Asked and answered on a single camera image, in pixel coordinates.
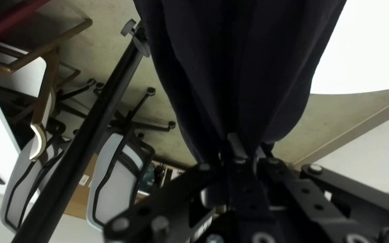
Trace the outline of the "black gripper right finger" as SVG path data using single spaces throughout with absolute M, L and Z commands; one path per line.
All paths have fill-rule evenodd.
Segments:
M 249 159 L 249 155 L 247 155 L 239 136 L 235 132 L 230 132 L 227 135 L 227 140 L 230 143 L 234 160 L 236 163 L 244 163 Z

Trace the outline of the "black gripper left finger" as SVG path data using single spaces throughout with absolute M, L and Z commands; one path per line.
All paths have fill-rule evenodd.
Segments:
M 203 160 L 212 167 L 223 166 L 224 147 L 222 144 L 203 144 Z

